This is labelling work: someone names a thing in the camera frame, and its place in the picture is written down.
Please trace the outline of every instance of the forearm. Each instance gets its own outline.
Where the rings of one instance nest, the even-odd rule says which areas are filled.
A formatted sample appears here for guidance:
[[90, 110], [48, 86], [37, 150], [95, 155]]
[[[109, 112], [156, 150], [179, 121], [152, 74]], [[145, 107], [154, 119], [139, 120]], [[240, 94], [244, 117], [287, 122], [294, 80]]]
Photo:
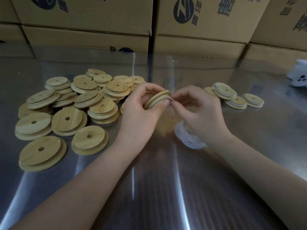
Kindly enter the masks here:
[[126, 150], [113, 144], [13, 229], [90, 229], [121, 175], [138, 153]]
[[210, 147], [273, 209], [289, 229], [307, 229], [307, 182], [235, 136]]

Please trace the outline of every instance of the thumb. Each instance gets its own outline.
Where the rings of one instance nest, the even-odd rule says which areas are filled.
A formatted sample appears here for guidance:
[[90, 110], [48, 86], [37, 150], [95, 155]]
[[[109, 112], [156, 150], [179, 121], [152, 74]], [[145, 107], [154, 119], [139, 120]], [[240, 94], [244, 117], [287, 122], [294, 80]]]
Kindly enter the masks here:
[[175, 113], [179, 115], [183, 121], [187, 122], [192, 119], [193, 113], [188, 111], [181, 103], [172, 101], [171, 106], [173, 107]]
[[169, 99], [164, 100], [159, 104], [157, 104], [155, 107], [151, 108], [150, 111], [160, 117], [163, 114], [163, 112], [166, 110], [166, 108], [169, 106], [169, 104], [170, 104]]

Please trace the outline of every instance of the metal table surface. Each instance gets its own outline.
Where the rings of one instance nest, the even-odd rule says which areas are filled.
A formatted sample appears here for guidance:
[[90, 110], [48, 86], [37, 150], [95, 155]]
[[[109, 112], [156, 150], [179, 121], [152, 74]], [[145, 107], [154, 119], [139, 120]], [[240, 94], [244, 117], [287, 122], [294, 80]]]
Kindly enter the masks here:
[[[48, 78], [84, 74], [96, 68], [115, 75], [138, 75], [174, 92], [226, 82], [242, 95], [263, 98], [263, 108], [234, 110], [222, 103], [230, 131], [283, 167], [307, 179], [307, 91], [291, 87], [280, 74], [234, 68], [235, 61], [122, 54], [99, 50], [37, 47], [35, 57], [0, 57], [0, 230], [8, 229], [75, 177], [103, 151], [79, 156], [68, 147], [54, 167], [22, 171], [19, 153], [26, 141], [14, 135], [18, 107], [44, 89]], [[125, 171], [93, 229], [286, 229], [240, 176], [210, 148], [193, 150], [174, 135], [179, 121], [170, 107], [138, 157]], [[104, 127], [110, 146], [121, 117]], [[72, 137], [64, 137], [68, 146]]]

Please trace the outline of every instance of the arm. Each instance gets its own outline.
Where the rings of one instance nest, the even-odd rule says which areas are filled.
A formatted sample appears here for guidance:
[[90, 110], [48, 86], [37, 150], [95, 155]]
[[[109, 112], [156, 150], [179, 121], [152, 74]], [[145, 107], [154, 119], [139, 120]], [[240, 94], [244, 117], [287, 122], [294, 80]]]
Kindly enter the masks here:
[[121, 175], [143, 149], [169, 105], [167, 100], [150, 110], [143, 109], [143, 104], [163, 90], [151, 83], [136, 88], [125, 102], [121, 127], [113, 145], [12, 229], [90, 229]]
[[[202, 141], [223, 157], [289, 229], [307, 229], [307, 182], [263, 156], [227, 129], [220, 100], [189, 86], [171, 105]], [[195, 113], [185, 107], [198, 107]]]

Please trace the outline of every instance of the hand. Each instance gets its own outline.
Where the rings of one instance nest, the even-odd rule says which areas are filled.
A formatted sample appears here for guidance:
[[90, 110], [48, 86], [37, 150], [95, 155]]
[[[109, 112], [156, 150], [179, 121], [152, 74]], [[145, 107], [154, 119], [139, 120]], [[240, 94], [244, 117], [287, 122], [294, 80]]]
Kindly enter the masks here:
[[159, 85], [144, 82], [126, 99], [116, 144], [128, 147], [136, 153], [143, 149], [170, 100], [167, 99], [150, 110], [144, 110], [143, 105], [164, 90]]
[[[206, 144], [217, 143], [223, 137], [231, 135], [224, 122], [221, 103], [217, 97], [193, 85], [178, 90], [171, 97], [175, 100], [171, 101], [171, 106], [176, 114]], [[196, 106], [198, 109], [193, 113], [185, 108], [189, 106]]]

